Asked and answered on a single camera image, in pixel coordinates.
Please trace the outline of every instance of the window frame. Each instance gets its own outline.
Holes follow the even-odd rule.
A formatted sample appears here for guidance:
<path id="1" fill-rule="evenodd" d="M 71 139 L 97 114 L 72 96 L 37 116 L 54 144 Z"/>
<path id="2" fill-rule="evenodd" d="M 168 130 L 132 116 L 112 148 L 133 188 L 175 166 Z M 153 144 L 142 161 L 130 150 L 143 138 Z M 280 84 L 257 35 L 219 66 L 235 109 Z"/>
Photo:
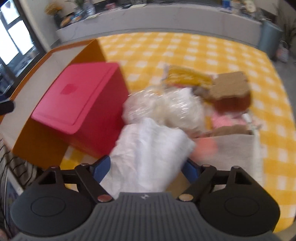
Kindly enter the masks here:
<path id="1" fill-rule="evenodd" d="M 17 45 L 15 44 L 15 42 L 13 41 L 12 37 L 10 36 L 8 30 L 14 26 L 16 23 L 18 23 L 19 21 L 23 21 L 26 28 L 28 29 L 31 39 L 35 45 L 35 47 L 37 48 L 37 50 L 39 51 L 39 54 L 26 66 L 26 68 L 18 75 L 16 76 L 12 70 L 8 67 L 8 65 L 6 65 L 3 60 L 0 58 L 0 64 L 4 67 L 5 72 L 7 73 L 7 75 L 9 76 L 9 78 L 11 78 L 14 83 L 13 85 L 9 88 L 9 90 L 5 93 L 5 95 L 9 98 L 12 93 L 14 92 L 14 90 L 18 87 L 18 85 L 20 84 L 20 82 L 24 79 L 24 77 L 29 73 L 29 71 L 42 59 L 42 57 L 46 54 L 45 49 L 43 48 L 42 44 L 40 43 L 39 39 L 37 38 L 35 32 L 33 31 L 22 7 L 21 4 L 19 2 L 19 0 L 12 0 L 15 4 L 15 7 L 19 13 L 19 17 L 17 17 L 15 20 L 13 20 L 11 23 L 7 24 L 6 20 L 2 14 L 2 12 L 0 11 L 0 21 L 3 23 L 4 28 L 6 30 L 6 32 L 8 33 L 9 37 L 11 38 L 12 42 L 14 43 L 14 45 L 16 46 L 17 50 L 19 51 L 19 53 L 13 58 L 13 60 L 16 60 L 17 58 L 23 57 L 21 51 L 19 50 L 19 48 L 17 47 Z"/>

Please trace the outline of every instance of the water bottle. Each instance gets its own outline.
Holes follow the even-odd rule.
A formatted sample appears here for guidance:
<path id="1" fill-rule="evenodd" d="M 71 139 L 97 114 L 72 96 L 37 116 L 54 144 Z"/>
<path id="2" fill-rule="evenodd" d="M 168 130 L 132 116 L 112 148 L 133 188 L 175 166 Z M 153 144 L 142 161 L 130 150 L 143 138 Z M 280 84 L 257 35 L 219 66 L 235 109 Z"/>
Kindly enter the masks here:
<path id="1" fill-rule="evenodd" d="M 85 0 L 83 9 L 86 11 L 88 16 L 94 15 L 96 13 L 94 5 L 90 2 L 90 0 Z"/>

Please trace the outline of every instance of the yellow and white tablecloth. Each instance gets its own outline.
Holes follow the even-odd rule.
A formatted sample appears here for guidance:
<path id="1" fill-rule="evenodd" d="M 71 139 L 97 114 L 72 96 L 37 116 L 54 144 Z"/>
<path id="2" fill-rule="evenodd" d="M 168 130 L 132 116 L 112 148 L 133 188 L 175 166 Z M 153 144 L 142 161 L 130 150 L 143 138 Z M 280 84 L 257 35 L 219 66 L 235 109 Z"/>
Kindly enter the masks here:
<path id="1" fill-rule="evenodd" d="M 244 71 L 249 77 L 251 110 L 260 131 L 265 189 L 278 202 L 276 231 L 290 226 L 296 213 L 296 135 L 290 103 L 267 55 L 233 41 L 184 33 L 131 33 L 99 38 L 106 58 L 119 62 L 131 92 L 159 84 L 165 64 L 208 74 Z M 69 148 L 61 168 L 92 161 Z"/>

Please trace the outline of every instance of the trash can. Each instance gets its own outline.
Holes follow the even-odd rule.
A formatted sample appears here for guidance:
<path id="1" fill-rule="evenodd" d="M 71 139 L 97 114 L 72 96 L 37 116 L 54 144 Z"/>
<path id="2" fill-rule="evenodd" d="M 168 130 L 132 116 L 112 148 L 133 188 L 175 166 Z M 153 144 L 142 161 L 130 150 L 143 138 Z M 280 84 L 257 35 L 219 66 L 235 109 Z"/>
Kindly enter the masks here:
<path id="1" fill-rule="evenodd" d="M 273 58 L 279 47 L 279 41 L 283 35 L 281 28 L 274 23 L 265 20 L 262 24 L 261 38 L 258 49 L 265 52 L 269 58 Z"/>

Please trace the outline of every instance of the pink storage container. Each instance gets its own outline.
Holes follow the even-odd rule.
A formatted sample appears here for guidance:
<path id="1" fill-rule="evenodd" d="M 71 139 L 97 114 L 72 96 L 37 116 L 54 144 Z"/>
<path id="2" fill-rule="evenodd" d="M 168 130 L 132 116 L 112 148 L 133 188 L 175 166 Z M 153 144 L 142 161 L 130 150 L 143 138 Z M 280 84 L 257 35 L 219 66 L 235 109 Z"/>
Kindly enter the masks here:
<path id="1" fill-rule="evenodd" d="M 115 146 L 124 126 L 121 115 L 127 97 L 118 64 L 73 64 L 55 80 L 31 117 L 56 130 L 70 145 L 100 157 Z"/>

